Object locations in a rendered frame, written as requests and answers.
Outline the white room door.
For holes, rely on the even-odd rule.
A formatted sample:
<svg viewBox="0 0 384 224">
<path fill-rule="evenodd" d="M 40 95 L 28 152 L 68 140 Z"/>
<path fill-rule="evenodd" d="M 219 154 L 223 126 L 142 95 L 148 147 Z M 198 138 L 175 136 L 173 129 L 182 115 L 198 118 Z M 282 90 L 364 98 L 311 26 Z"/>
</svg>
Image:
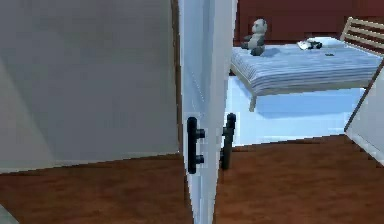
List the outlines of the white room door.
<svg viewBox="0 0 384 224">
<path fill-rule="evenodd" d="M 237 0 L 180 0 L 183 158 L 192 224 L 213 224 Z M 187 119 L 197 118 L 204 162 L 187 171 Z"/>
</svg>

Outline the grey and white teddy bear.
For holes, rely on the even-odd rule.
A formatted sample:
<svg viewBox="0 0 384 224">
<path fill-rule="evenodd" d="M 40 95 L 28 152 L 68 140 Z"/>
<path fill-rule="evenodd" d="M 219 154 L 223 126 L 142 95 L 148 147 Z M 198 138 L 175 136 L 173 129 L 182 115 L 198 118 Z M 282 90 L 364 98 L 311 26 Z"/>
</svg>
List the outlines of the grey and white teddy bear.
<svg viewBox="0 0 384 224">
<path fill-rule="evenodd" d="M 252 56 L 261 56 L 265 50 L 265 34 L 267 22 L 260 18 L 252 26 L 252 35 L 248 35 L 241 43 L 241 48 L 250 51 Z"/>
</svg>

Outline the wooden bed with striped blanket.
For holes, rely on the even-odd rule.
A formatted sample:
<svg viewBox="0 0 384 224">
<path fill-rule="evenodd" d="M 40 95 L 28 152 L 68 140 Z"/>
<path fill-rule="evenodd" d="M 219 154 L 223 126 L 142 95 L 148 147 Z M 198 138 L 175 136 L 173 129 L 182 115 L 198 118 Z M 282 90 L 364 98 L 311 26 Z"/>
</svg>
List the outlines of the wooden bed with striped blanket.
<svg viewBox="0 0 384 224">
<path fill-rule="evenodd" d="M 261 56 L 234 47 L 231 71 L 251 95 L 249 110 L 260 96 L 367 87 L 384 60 L 384 24 L 350 17 L 338 40 L 345 46 L 268 45 Z"/>
</svg>

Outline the black and white small object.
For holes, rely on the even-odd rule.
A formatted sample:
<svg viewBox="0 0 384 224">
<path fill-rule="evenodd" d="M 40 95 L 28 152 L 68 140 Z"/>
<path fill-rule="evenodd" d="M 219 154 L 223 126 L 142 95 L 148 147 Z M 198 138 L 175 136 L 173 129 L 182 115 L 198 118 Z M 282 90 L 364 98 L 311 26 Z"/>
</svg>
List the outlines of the black and white small object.
<svg viewBox="0 0 384 224">
<path fill-rule="evenodd" d="M 317 41 L 299 41 L 297 45 L 301 50 L 312 50 L 322 48 L 322 43 Z"/>
</svg>

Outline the white pillow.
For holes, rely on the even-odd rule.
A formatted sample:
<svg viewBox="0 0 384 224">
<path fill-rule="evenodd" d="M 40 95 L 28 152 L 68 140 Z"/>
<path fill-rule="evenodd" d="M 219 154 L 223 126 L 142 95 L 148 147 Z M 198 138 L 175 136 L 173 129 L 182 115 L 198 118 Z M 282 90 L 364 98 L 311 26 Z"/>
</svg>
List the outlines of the white pillow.
<svg viewBox="0 0 384 224">
<path fill-rule="evenodd" d="M 321 45 L 322 48 L 340 48 L 345 46 L 343 41 L 333 37 L 312 37 L 308 38 L 307 41 Z"/>
</svg>

